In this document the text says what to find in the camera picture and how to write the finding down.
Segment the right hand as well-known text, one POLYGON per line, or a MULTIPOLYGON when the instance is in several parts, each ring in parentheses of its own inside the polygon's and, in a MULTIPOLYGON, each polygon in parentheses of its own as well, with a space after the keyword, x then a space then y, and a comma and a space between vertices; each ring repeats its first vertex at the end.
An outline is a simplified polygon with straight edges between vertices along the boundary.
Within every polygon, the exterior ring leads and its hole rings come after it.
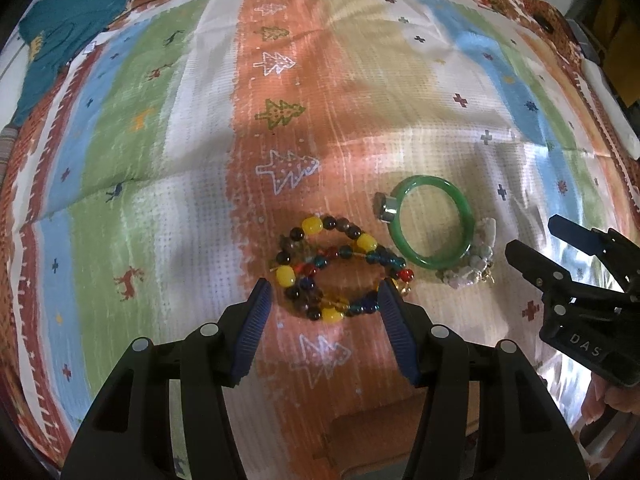
POLYGON ((592 374, 584 402, 582 417, 586 424, 598 420, 606 408, 622 413, 640 415, 640 388, 620 388, 613 386, 602 377, 592 374))

